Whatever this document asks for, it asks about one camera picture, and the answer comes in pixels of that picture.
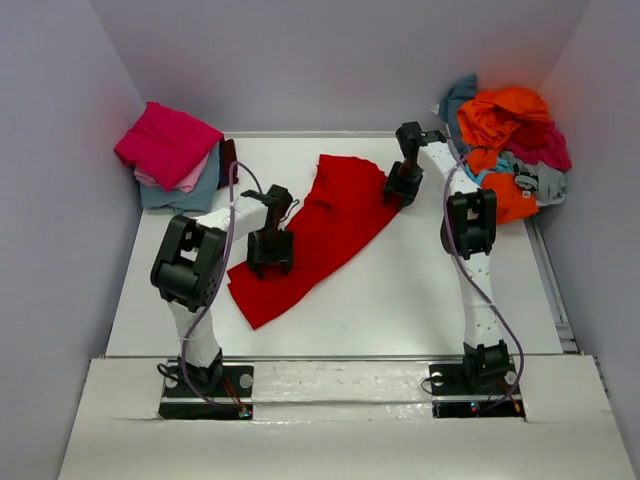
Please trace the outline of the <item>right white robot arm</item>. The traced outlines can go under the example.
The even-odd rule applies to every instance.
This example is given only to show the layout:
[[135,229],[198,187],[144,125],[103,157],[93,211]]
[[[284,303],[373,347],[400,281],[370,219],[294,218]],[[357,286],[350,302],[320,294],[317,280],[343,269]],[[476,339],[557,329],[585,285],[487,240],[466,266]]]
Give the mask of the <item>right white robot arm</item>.
[[424,131],[416,121],[395,132],[401,161],[383,187],[384,201],[401,210],[417,198],[429,177],[442,195],[441,244],[459,278],[464,311],[463,356],[457,363],[432,364],[426,392],[436,397],[487,395],[506,385],[516,372],[505,340],[513,336],[496,306],[491,288],[491,253],[496,240],[497,194],[469,178],[449,150],[451,137]]

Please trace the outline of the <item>red t shirt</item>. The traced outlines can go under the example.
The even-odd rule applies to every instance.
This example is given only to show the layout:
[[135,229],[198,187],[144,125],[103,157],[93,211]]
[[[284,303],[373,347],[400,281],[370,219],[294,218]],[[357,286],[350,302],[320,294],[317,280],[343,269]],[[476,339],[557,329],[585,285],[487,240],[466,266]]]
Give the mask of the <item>red t shirt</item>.
[[266,268],[258,277],[246,262],[228,271],[231,297],[252,329],[294,307],[392,221],[397,210],[384,202],[386,180],[369,160],[319,156],[312,187],[286,226],[294,234],[291,271]]

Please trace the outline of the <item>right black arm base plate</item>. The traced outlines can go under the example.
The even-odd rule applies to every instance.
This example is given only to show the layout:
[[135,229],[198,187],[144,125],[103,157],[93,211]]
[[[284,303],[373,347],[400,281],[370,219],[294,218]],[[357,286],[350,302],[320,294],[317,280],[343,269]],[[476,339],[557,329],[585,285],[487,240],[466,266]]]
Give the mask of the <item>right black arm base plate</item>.
[[458,363],[434,363],[420,387],[432,400],[436,419],[525,418],[519,387],[513,387],[510,372],[504,378],[472,383]]

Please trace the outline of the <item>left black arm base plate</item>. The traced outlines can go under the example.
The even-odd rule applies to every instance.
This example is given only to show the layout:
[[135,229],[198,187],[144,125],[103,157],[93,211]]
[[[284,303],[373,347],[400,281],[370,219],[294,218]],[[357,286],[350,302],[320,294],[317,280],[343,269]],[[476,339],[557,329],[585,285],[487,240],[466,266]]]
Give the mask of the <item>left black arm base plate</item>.
[[163,376],[158,415],[165,420],[249,421],[253,419],[252,390],[254,367],[227,364],[214,386],[203,386],[195,379],[198,395],[182,378],[176,361],[157,365]]

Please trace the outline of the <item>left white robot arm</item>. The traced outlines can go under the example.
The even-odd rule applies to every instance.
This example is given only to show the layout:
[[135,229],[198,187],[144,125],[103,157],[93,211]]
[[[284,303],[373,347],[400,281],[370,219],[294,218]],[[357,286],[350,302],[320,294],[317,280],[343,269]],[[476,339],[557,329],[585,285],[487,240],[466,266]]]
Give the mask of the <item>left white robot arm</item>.
[[181,343],[175,374],[161,372],[210,396],[223,377],[222,348],[210,308],[226,273],[232,244],[247,240],[246,265],[262,279],[273,270],[288,274],[294,264],[294,234],[281,227],[294,200],[272,185],[265,192],[247,190],[226,207],[189,218],[174,216],[166,229],[150,280],[171,311]]

